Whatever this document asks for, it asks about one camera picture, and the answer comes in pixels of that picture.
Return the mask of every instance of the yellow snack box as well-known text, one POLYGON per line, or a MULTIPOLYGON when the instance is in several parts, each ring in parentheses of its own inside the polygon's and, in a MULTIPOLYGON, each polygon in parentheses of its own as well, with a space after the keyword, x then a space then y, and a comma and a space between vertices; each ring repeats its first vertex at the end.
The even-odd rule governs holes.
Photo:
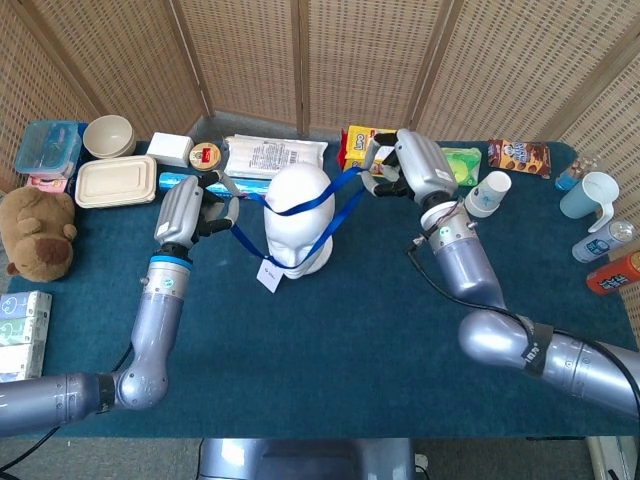
MULTIPOLYGON (((342 151, 344 153, 344 170, 351 167, 363 167, 369 142, 378 133, 394 133, 396 130, 388 128, 362 127, 350 125, 346 139, 343 136, 342 151)), ((371 174, 382 176, 380 164, 393 151, 393 147, 380 147, 371 167, 371 174)))

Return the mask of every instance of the chocolate cookie package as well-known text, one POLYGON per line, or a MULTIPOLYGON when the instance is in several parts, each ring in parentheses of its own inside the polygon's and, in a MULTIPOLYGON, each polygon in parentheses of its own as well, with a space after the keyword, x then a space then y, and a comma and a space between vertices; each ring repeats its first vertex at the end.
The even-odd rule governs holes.
POLYGON ((492 139, 489 140, 489 165, 548 179, 551 174, 551 155, 546 143, 492 139))

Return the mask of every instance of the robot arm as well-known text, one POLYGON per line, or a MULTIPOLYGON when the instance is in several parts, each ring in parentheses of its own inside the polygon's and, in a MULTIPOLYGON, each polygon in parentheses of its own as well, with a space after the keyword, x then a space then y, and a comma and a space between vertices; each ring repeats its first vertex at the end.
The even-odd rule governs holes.
MULTIPOLYGON (((429 231, 446 208, 432 209, 423 218, 429 231)), ((438 225, 429 238, 449 291, 461 300, 504 308, 502 292, 491 264, 462 205, 438 225)), ((460 325, 458 341, 462 350, 477 362, 527 371, 531 342, 525 329, 514 319, 491 310, 473 310, 460 325)), ((640 354, 604 345, 640 382, 640 354)), ((622 371, 602 353, 584 342, 553 333, 538 376, 554 387, 584 400, 627 415, 638 416, 636 399, 622 371)))
MULTIPOLYGON (((425 233, 414 243, 428 240, 453 297, 504 309, 500 283, 475 233, 477 224, 469 219, 463 205, 450 200, 457 185, 437 144, 405 129, 379 134, 369 145, 365 168, 373 165, 381 145, 394 146, 394 152, 383 162, 383 172, 391 183, 378 184, 368 171, 363 172, 367 190, 375 196, 404 194, 423 208, 420 223, 425 233)), ((522 322, 495 311, 475 309, 461 323, 458 340, 462 350, 480 363, 530 373, 531 363, 537 362, 535 375, 556 388, 603 407, 639 415, 630 379, 618 366, 577 338, 551 334, 551 329, 548 332, 548 345, 541 349, 532 342, 522 322)), ((640 354, 601 345, 622 362, 636 384, 640 383, 640 354)))
POLYGON ((134 359, 124 371, 75 373, 0 384, 0 436, 17 435, 83 420, 114 408, 140 410, 164 398, 166 363, 178 331, 191 260, 200 236, 230 228, 239 192, 226 175, 188 177, 165 196, 156 225, 161 248, 151 258, 131 334, 134 359), (208 184, 221 181, 234 195, 227 216, 213 218, 221 199, 208 184))

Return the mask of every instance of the brown stuffed animal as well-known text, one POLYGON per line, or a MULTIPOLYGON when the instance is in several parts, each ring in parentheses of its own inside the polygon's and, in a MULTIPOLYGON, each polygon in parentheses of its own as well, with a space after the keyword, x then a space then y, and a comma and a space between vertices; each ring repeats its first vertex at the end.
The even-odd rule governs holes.
POLYGON ((9 258, 7 273, 32 282, 50 282, 67 273, 78 234, 75 207, 66 193, 22 187, 0 204, 0 234, 9 258))

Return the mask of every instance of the water bottle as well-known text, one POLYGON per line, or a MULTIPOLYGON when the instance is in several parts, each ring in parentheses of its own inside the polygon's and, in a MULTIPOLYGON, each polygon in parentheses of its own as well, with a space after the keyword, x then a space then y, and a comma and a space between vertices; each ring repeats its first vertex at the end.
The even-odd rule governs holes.
POLYGON ((600 155, 595 152, 585 153, 576 158, 560 175, 556 177, 556 188, 567 192, 575 187, 582 177, 598 168, 600 155))

